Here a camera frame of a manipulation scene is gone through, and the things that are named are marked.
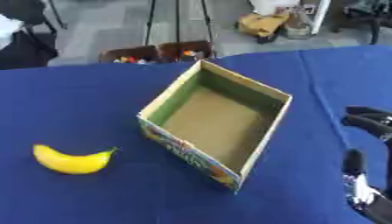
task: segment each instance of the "table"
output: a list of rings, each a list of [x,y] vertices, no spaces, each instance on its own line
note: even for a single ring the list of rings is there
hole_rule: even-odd
[[[372,154],[370,181],[376,185],[383,180],[374,173],[384,172],[383,150],[374,149],[380,145],[370,136],[342,129],[338,119],[347,104],[391,109],[386,96],[391,53],[366,46],[217,59],[223,67],[294,95],[237,195],[138,130],[137,112],[190,64],[0,71],[0,221],[369,223],[346,205],[342,156],[349,143],[363,146]],[[122,151],[103,171],[68,176],[37,164],[32,144],[69,154],[107,146]]]

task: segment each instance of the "floor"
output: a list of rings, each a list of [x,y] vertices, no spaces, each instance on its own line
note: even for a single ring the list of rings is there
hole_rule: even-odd
[[[55,0],[68,29],[59,29],[60,56],[51,66],[97,62],[99,53],[144,44],[151,0]],[[323,47],[357,46],[369,41],[369,31],[344,30],[331,33],[326,26],[307,40],[280,37],[274,43],[258,45],[233,28],[235,20],[251,11],[246,0],[206,0],[213,20],[214,49],[218,56],[239,53],[274,52]],[[157,0],[150,44],[175,41],[175,0]],[[208,39],[200,0],[180,1],[182,40]],[[52,12],[46,14],[54,22]],[[392,45],[392,30],[382,29],[381,45]]]

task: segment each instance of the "banana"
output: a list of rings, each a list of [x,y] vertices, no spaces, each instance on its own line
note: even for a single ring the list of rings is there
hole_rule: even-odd
[[[33,155],[43,166],[66,174],[88,174],[105,167],[117,148],[86,156],[71,156],[60,153],[48,146],[36,144]]]

